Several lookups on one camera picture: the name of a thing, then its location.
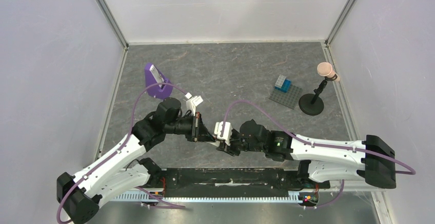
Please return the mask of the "white remote control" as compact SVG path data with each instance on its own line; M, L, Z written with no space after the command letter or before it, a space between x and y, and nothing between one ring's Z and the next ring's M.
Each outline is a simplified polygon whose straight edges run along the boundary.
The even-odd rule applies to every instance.
M215 147L219 147L221 142L220 141L213 141L213 142L210 141L208 143L215 146Z

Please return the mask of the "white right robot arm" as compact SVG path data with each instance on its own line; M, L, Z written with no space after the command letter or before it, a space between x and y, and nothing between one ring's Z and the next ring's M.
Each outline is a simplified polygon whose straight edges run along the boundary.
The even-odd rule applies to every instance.
M232 156L241 152L262 152L274 161L298 161L296 180L302 187L330 180L364 180L367 184L394 189L395 151L376 135L365 140L313 139L300 134L270 131L253 119L239 130L229 122L217 122L214 134L219 150Z

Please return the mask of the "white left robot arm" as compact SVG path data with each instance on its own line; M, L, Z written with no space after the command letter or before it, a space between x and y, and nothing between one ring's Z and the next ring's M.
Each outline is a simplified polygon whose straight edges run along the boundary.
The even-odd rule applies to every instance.
M165 140L166 135L183 135L190 142L206 142L214 146L219 141L202 122L196 111L203 102L201 96L185 95L187 111L172 97L161 101L156 110L136 122L130 131L101 158L73 175L67 172L57 178L58 212L65 211L67 223L86 223L108 201L135 187L156 187L161 174L152 162L141 160L133 168L121 172L128 163L150 151Z

